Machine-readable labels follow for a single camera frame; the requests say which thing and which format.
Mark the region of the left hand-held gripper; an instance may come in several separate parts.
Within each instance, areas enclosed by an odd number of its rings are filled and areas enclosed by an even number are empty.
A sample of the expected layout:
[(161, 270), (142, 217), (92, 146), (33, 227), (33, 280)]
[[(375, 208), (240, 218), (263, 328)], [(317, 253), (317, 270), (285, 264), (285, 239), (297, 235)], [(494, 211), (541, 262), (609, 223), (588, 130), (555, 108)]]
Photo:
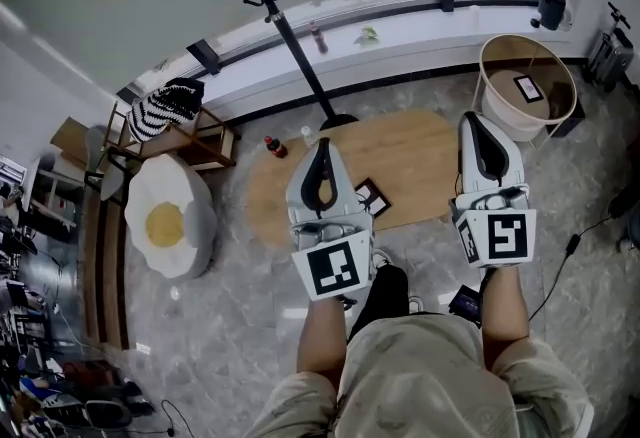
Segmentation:
[(366, 287), (373, 219), (359, 202), (342, 157), (329, 138), (318, 140), (303, 156), (285, 199), (294, 225), (292, 260), (309, 298), (344, 296)]

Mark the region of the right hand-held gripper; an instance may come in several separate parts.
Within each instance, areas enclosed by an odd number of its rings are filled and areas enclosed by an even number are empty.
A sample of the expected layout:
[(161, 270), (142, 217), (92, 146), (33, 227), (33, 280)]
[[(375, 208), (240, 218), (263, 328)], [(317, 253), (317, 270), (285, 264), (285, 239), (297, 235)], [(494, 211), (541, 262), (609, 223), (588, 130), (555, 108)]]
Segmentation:
[(529, 206), (529, 186), (519, 184), (524, 182), (520, 149), (494, 122), (475, 112), (464, 114), (459, 132), (462, 191), (474, 193), (452, 199), (450, 209), (468, 265), (530, 262), (537, 212)]

